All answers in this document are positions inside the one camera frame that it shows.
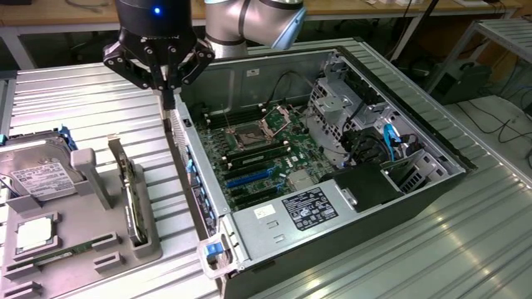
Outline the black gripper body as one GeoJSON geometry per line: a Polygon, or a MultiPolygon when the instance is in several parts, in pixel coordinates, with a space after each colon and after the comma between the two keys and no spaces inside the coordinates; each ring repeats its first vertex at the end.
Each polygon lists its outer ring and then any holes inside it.
{"type": "Polygon", "coordinates": [[[120,34],[113,61],[177,67],[196,44],[191,1],[116,1],[120,34]]]}

